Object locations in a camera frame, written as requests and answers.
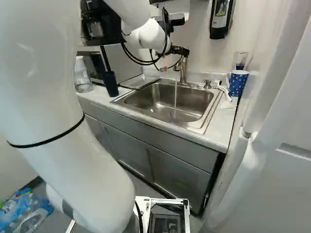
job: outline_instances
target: floor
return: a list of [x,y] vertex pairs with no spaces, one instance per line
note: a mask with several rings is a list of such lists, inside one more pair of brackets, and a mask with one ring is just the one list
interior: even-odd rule
[[[153,190],[151,187],[146,185],[144,182],[142,182],[137,177],[133,176],[130,173],[128,174],[134,183],[137,196],[147,196],[147,197],[152,197],[152,198],[165,198],[164,196],[162,196],[160,193]],[[42,185],[34,189],[34,192],[37,194],[46,196],[45,184],[43,183]],[[36,230],[35,233],[65,233],[70,221],[71,219],[69,217],[55,210],[54,213],[50,215],[39,226],[39,228]],[[191,233],[198,233],[201,226],[202,226],[202,220],[194,216],[190,216],[190,232]],[[74,233],[90,233],[90,231],[78,225],[74,229]]]

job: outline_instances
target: countertop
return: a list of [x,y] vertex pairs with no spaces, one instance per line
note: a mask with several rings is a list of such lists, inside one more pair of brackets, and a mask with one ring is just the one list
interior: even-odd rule
[[[123,87],[119,87],[118,89],[120,94],[118,97],[132,91],[131,89]],[[183,127],[129,110],[125,107],[114,105],[110,102],[118,97],[111,98],[106,88],[102,86],[94,85],[94,89],[92,91],[87,93],[77,93],[77,96],[80,101],[89,101],[93,105],[103,107],[112,112],[129,117],[146,125],[153,126],[165,132],[174,134],[222,153],[227,153],[229,147],[231,131],[236,112],[236,104],[238,101],[238,98],[233,98],[232,103],[229,103],[226,101],[225,96],[222,95],[222,98],[207,127],[207,130],[204,134],[200,134],[187,130]]]

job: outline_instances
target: black coffee maker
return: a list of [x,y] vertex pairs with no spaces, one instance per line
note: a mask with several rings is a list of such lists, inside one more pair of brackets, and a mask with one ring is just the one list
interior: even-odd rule
[[89,46],[120,43],[120,17],[103,0],[81,0],[82,33]]

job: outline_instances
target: plastic bag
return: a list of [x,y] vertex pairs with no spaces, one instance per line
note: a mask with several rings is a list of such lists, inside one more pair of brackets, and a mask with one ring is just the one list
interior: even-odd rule
[[30,188],[17,191],[0,204],[0,233],[32,233],[53,211],[49,200]]

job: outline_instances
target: running water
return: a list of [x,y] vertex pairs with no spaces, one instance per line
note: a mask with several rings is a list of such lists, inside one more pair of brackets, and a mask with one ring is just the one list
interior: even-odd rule
[[176,78],[175,78],[174,119],[176,119],[176,102],[177,102],[177,76],[176,76]]

